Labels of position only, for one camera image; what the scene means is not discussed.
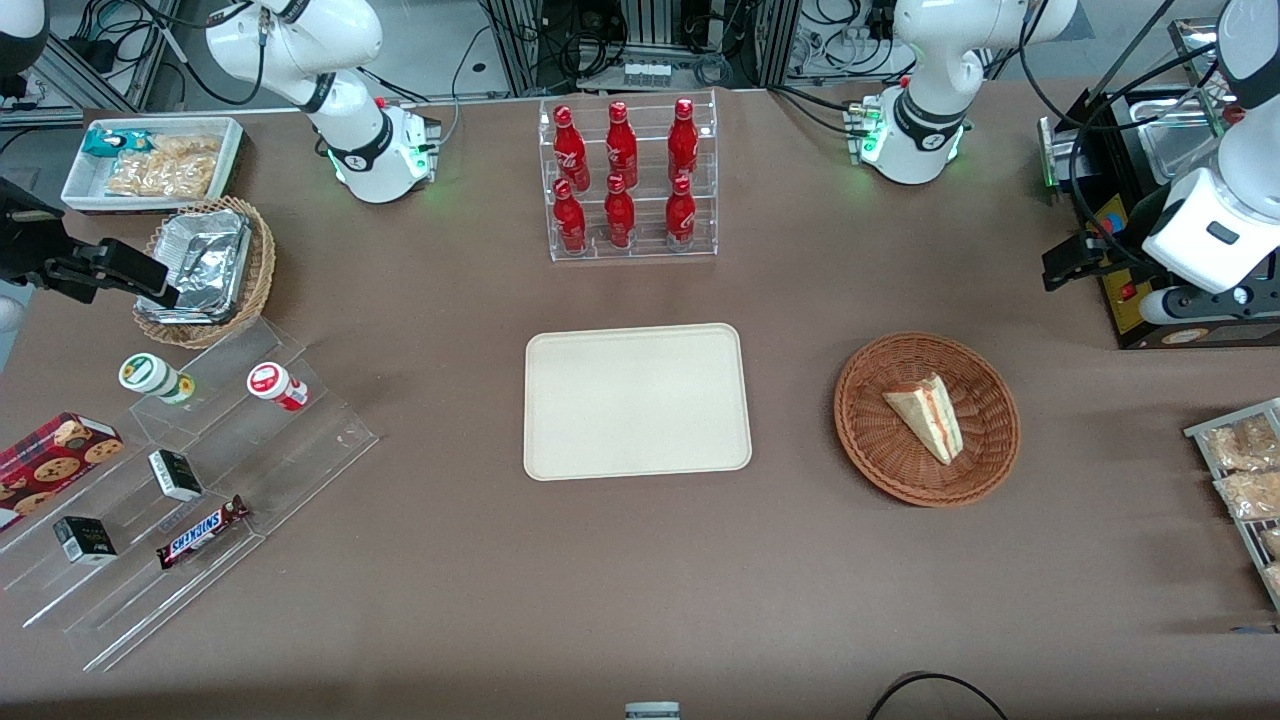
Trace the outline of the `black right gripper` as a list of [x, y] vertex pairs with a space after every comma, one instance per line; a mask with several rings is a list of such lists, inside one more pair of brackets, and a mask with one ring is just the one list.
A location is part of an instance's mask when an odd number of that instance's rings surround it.
[[81, 304], [100, 290], [120, 290], [174, 309], [179, 291], [168, 282], [169, 268], [119, 240], [102, 240], [95, 252], [73, 252], [73, 238], [55, 209], [20, 186], [1, 178], [1, 279], [26, 284], [44, 269], [44, 288]]

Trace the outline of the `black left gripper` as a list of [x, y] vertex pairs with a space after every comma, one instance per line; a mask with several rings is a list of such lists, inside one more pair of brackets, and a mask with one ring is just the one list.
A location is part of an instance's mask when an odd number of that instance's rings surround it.
[[1096, 273], [1103, 293], [1139, 293], [1143, 288], [1133, 272], [1149, 272], [1151, 263], [1117, 240], [1078, 231], [1060, 243], [1060, 250], [1042, 254], [1042, 284], [1046, 292]]

